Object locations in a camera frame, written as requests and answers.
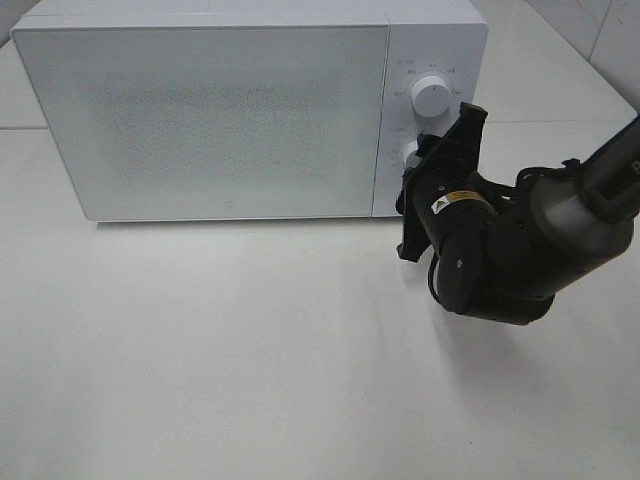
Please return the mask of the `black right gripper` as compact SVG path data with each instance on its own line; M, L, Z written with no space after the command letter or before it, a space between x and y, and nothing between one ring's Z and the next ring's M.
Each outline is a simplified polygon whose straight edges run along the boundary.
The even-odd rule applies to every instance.
M496 214L496 189L479 175L488 112L461 102L459 117L442 136L419 134L415 162L404 171L396 211L402 217L398 256L417 262L428 247L440 256L447 238L481 228Z

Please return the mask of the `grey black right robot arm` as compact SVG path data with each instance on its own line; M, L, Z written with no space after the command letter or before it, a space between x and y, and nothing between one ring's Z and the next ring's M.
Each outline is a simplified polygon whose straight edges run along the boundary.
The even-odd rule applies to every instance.
M418 136L396 202L397 253L417 262L432 252L428 288L445 310L526 325L560 290L628 249L639 213L639 124L586 160L525 168L509 186L479 173L486 117L465 103L443 135Z

